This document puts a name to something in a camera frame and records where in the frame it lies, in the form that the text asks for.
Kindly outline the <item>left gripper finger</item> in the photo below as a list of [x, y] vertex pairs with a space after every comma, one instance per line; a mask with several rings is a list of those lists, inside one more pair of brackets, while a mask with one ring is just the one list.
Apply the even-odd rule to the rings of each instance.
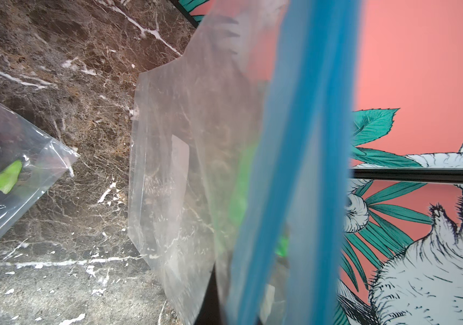
[[194, 325], [221, 325], [221, 311], [215, 266], [212, 269], [203, 304]]

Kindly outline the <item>clear zip-top bag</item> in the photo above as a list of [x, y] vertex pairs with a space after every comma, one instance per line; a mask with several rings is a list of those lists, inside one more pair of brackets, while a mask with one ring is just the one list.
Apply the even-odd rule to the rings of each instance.
[[79, 155], [0, 103], [0, 238]]
[[182, 1], [184, 54], [142, 73], [129, 236], [182, 323], [349, 324], [343, 264], [358, 1]]

